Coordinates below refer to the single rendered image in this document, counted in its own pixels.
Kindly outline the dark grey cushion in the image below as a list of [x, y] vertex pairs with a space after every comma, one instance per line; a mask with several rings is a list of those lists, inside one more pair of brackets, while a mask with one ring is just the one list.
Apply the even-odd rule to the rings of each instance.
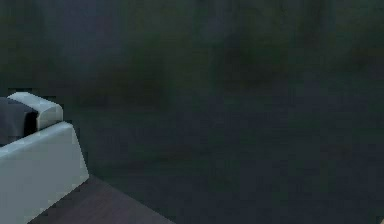
[[37, 131], [38, 112], [16, 100], [0, 97], [0, 147]]

